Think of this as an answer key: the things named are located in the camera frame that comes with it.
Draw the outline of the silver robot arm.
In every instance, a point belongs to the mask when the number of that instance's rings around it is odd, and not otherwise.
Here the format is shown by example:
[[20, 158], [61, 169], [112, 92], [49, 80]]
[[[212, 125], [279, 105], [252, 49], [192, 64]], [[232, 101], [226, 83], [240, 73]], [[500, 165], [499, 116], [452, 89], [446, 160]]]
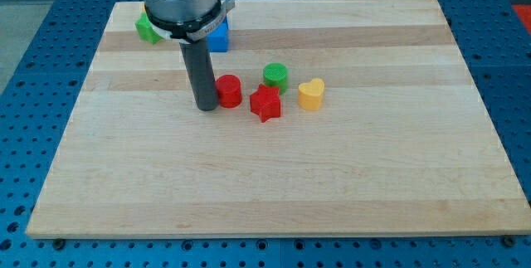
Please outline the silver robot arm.
[[144, 0], [154, 31], [185, 44], [205, 39], [235, 6], [235, 0]]

